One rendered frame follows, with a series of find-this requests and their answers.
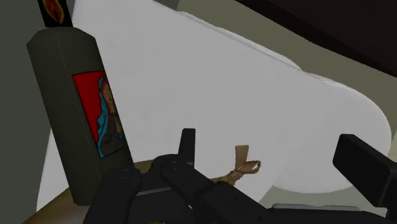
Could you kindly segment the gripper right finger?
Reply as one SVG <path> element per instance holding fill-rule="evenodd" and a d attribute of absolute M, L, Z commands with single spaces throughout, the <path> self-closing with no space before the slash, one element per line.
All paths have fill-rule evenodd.
<path fill-rule="evenodd" d="M 375 207 L 397 220 L 397 162 L 355 136 L 341 134 L 333 165 Z"/>

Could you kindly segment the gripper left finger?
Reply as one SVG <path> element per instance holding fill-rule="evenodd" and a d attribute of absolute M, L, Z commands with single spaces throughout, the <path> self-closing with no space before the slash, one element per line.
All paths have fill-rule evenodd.
<path fill-rule="evenodd" d="M 195 129 L 183 129 L 178 153 L 157 157 L 147 173 L 133 165 L 110 172 L 83 224 L 279 224 L 236 187 L 196 170 L 194 153 Z"/>

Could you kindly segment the tan knotted ribbon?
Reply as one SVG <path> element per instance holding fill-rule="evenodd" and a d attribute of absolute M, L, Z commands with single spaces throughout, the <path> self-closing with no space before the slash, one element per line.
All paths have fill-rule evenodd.
<path fill-rule="evenodd" d="M 249 153 L 248 145 L 237 145 L 235 147 L 235 166 L 228 174 L 212 178 L 213 183 L 219 183 L 220 181 L 226 182 L 229 185 L 234 186 L 235 183 L 240 180 L 246 174 L 256 174 L 261 168 L 260 160 L 248 160 L 247 156 Z"/>

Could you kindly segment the dark olive picture candle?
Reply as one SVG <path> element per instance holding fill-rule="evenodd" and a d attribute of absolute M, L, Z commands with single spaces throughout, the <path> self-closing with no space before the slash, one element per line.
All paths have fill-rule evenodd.
<path fill-rule="evenodd" d="M 132 161 L 95 38 L 73 26 L 66 0 L 36 0 L 45 23 L 27 43 L 75 204 L 91 204 L 102 177 Z"/>

